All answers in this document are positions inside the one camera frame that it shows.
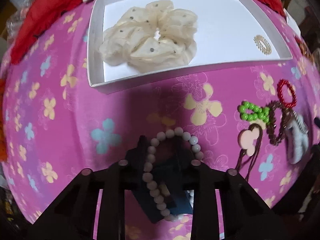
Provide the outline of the pink floral bed sheet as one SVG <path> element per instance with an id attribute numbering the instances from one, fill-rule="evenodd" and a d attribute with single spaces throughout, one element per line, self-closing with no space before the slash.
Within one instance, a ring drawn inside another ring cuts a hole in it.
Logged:
<path id="1" fill-rule="evenodd" d="M 237 107 L 244 100 L 265 106 L 288 80 L 296 111 L 319 130 L 319 72 L 300 52 L 294 31 L 262 5 L 289 47 L 292 59 L 191 65 L 144 77 L 141 86 L 106 94 L 87 78 L 87 44 L 93 3 L 58 19 L 18 65 L 6 54 L 3 118 L 8 159 L 4 173 L 24 217 L 34 222 L 83 169 L 102 170 L 124 158 L 140 135 L 181 127 L 199 139 L 204 162 L 225 171 L 236 165 L 239 133 L 248 127 Z"/>

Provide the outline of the red frilled pillow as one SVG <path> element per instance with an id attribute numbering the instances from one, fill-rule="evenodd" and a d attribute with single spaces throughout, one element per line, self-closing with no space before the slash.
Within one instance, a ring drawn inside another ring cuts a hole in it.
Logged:
<path id="1" fill-rule="evenodd" d="M 12 64 L 21 62 L 37 39 L 65 12 L 82 3 L 82 0 L 35 0 L 29 8 L 11 49 Z"/>

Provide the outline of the white shallow box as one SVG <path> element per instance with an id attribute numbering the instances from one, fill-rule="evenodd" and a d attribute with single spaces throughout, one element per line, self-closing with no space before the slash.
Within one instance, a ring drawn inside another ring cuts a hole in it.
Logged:
<path id="1" fill-rule="evenodd" d="M 87 77 L 107 94 L 185 74 L 292 54 L 253 0 L 95 0 Z"/>

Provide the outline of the light blue fuzzy clip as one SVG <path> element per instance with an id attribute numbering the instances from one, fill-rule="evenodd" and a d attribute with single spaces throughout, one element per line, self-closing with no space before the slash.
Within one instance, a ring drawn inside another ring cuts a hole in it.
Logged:
<path id="1" fill-rule="evenodd" d="M 301 161 L 309 148 L 309 129 L 303 116 L 293 111 L 285 128 L 287 159 L 290 164 Z"/>

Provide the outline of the blue hair claw clip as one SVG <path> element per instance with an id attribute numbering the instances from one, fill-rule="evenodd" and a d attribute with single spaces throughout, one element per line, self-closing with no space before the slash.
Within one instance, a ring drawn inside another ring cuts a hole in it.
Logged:
<path id="1" fill-rule="evenodd" d="M 137 163 L 132 193 L 153 224 L 173 221 L 183 214 L 192 214 L 189 194 L 183 188 L 182 164 L 177 155 L 159 163 L 154 154 L 147 154 Z"/>

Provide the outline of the cream dotted scrunchie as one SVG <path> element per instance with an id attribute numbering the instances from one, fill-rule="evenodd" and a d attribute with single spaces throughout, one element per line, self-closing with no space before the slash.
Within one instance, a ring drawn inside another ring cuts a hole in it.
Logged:
<path id="1" fill-rule="evenodd" d="M 131 7 L 104 31 L 99 52 L 111 66 L 127 63 L 140 73 L 188 65 L 196 55 L 197 15 L 170 0 Z"/>

